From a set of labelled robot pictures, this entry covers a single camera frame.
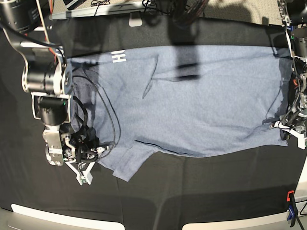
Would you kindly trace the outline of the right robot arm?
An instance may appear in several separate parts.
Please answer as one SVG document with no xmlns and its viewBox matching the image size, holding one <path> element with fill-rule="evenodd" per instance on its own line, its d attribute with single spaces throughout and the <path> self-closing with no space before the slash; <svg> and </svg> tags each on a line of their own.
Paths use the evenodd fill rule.
<svg viewBox="0 0 307 230">
<path fill-rule="evenodd" d="M 49 164 L 67 165 L 80 185 L 91 184 L 91 169 L 108 150 L 87 124 L 88 113 L 73 92 L 73 77 L 61 45 L 48 36 L 37 0 L 3 0 L 0 25 L 24 59 L 21 84 L 32 97 L 33 117 L 44 124 Z"/>
</svg>

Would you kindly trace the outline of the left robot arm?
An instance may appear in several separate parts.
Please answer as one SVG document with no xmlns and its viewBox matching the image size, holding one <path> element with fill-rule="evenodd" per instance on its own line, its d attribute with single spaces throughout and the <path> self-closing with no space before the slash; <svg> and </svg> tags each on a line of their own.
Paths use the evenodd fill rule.
<svg viewBox="0 0 307 230">
<path fill-rule="evenodd" d="M 279 0 L 280 16 L 292 59 L 294 98 L 287 111 L 272 127 L 283 132 L 283 138 L 297 138 L 297 146 L 307 148 L 307 2 Z"/>
</svg>

